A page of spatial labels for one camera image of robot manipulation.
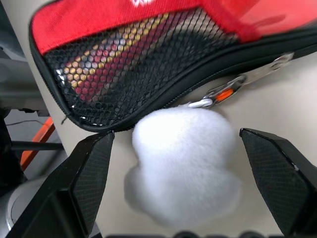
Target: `white printed logo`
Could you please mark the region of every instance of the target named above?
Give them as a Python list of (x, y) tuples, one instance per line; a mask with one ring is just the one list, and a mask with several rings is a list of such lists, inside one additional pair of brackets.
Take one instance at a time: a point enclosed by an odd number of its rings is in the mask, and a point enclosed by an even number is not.
[(141, 6), (144, 6), (146, 4), (150, 4), (151, 2), (153, 2), (154, 0), (131, 0), (133, 5), (135, 7), (141, 5)]

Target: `zipper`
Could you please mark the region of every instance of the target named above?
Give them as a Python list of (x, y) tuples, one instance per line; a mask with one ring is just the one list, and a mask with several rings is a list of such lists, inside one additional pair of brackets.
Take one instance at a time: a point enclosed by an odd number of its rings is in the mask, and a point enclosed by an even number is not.
[(283, 54), (272, 63), (239, 74), (233, 80), (230, 80), (229, 82), (219, 87), (209, 90), (201, 100), (196, 102), (189, 102), (180, 106), (188, 108), (210, 108), (217, 104), (220, 104), (236, 94), (245, 85), (252, 84), (253, 82), (258, 81), (259, 79), (262, 79), (263, 77), (279, 70), (280, 68), (287, 66), (292, 60), (293, 56), (294, 53)]
[[(270, 57), (271, 55), (276, 55), (277, 52), (283, 51), (282, 49), (292, 48), (293, 50), (296, 51), (296, 58), (311, 54), (312, 52), (315, 51), (315, 48), (317, 47), (316, 45), (316, 30), (301, 30), (297, 32), (289, 32), (289, 33), (283, 33), (279, 34), (276, 36), (270, 36), (263, 38), (257, 42), (252, 42), (252, 43), (247, 43), (244, 45), (238, 45), (231, 47), (230, 49), (224, 50), (223, 52), (217, 54), (217, 57), (219, 56), (224, 56), (224, 54), (231, 54), (231, 53), (236, 53), (242, 50), (246, 50), (248, 54), (250, 54), (250, 49), (254, 47), (259, 47), (261, 50), (267, 50), (267, 54), (259, 56), (259, 54), (256, 54), (258, 57), (261, 58), (266, 58)], [(70, 119), (75, 125), (79, 126), (80, 128), (87, 130), (87, 131), (92, 131), (92, 132), (102, 132), (102, 131), (108, 131), (108, 130), (113, 130), (114, 128), (117, 128), (115, 131), (125, 131), (133, 127), (135, 123), (140, 119), (140, 117), (135, 116), (135, 115), (129, 115), (127, 116), (127, 120), (122, 120), (120, 122), (115, 123), (114, 125), (109, 125), (109, 126), (94, 126), (94, 125), (89, 125), (86, 123), (82, 123), (79, 121), (76, 117), (76, 115), (68, 108), (67, 104), (64, 101), (63, 95), (59, 92), (57, 85), (55, 84), (55, 79), (52, 77), (51, 73), (47, 69), (47, 65), (45, 64), (42, 56), (39, 54), (37, 46), (35, 44), (35, 40), (32, 34), (32, 20), (31, 23), (29, 24), (29, 41), (30, 41), (30, 48), (31, 48), (31, 53), (32, 57), (34, 59), (34, 62), (38, 68), (38, 71), (43, 78), (45, 85), (47, 86), (50, 94), (53, 96), (54, 101), (57, 103), (57, 105), (60, 107), (60, 109), (63, 111), (63, 113), (66, 115), (65, 119)], [(291, 47), (293, 42), (296, 42), (297, 45), (295, 47)], [(282, 49), (276, 49), (275, 44), (278, 46), (281, 46)], [(233, 64), (232, 66), (227, 66), (226, 68), (213, 73), (209, 77), (206, 77), (205, 79), (201, 80), (200, 82), (195, 83), (194, 85), (190, 86), (187, 89), (184, 89), (184, 91), (178, 96), (174, 97), (173, 100), (169, 101), (169, 103), (163, 103), (162, 105), (160, 104), (160, 108), (167, 108), (173, 103), (175, 103), (177, 100), (179, 100), (181, 97), (187, 95), (188, 93), (192, 92), (193, 90), (197, 89), (198, 87), (202, 86), (204, 83), (207, 83), (214, 79), (216, 76), (224, 76), (224, 72), (229, 70), (230, 68), (235, 68), (236, 65), (238, 64), (244, 64), (243, 62), (238, 62), (236, 64)], [(148, 106), (148, 108), (145, 108), (142, 113), (142, 117), (145, 116), (147, 113), (150, 113), (153, 110), (157, 110), (158, 108), (152, 106), (154, 102), (151, 103), (151, 105)], [(204, 100), (200, 102), (199, 104), (194, 104), (193, 107), (212, 107), (214, 106), (214, 102), (212, 102), (212, 105), (210, 106), (210, 101)]]

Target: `black cable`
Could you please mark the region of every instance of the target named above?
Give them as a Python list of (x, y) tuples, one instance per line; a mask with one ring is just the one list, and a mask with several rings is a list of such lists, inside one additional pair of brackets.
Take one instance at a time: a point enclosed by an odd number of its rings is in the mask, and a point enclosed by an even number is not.
[(23, 121), (19, 121), (19, 122), (16, 122), (16, 123), (6, 124), (6, 126), (9, 126), (9, 125), (18, 125), (18, 124), (25, 123), (25, 122), (29, 122), (29, 121), (38, 122), (39, 124), (44, 125), (44, 123), (40, 122), (39, 120), (23, 120)]

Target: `white fluffy object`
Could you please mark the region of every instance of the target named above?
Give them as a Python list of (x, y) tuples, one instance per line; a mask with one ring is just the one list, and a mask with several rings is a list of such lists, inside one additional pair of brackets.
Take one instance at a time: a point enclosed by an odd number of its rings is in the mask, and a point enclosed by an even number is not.
[(139, 164), (125, 177), (125, 199), (158, 223), (188, 229), (232, 212), (241, 182), (225, 166), (235, 145), (228, 121), (206, 109), (149, 114), (133, 131)]

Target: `pencil case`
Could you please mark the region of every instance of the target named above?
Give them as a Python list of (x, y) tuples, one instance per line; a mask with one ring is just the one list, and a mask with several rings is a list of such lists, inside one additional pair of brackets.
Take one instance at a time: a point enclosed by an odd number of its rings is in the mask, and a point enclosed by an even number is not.
[(315, 52), (316, 19), (309, 0), (59, 0), (34, 13), (29, 38), (66, 117), (122, 131), (212, 80)]

